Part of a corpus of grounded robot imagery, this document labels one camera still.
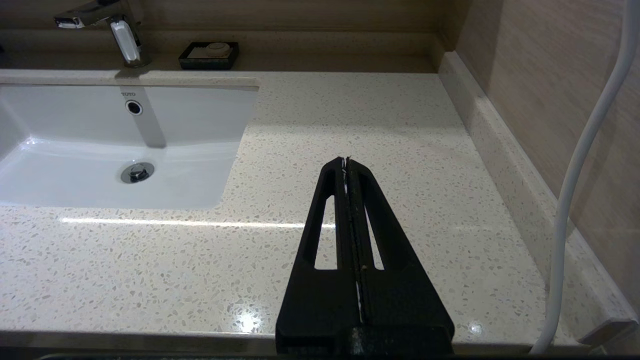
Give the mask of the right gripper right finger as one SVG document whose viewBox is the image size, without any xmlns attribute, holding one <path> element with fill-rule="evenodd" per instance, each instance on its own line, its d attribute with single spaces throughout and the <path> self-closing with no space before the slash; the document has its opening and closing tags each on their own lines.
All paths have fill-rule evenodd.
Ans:
<svg viewBox="0 0 640 360">
<path fill-rule="evenodd" d="M 454 323 L 375 179 L 348 159 L 357 251 L 360 325 L 356 354 L 451 354 Z"/>
</svg>

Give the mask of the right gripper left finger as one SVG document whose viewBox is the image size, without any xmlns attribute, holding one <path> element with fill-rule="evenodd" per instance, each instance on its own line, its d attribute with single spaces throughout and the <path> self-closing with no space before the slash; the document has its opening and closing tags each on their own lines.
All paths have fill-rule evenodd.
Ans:
<svg viewBox="0 0 640 360">
<path fill-rule="evenodd" d="M 279 354 L 341 354 L 361 323 L 354 235 L 346 191 L 346 160 L 337 157 L 318 176 L 301 241 L 275 326 Z M 317 269 L 327 199 L 334 198 L 336 269 Z"/>
</svg>

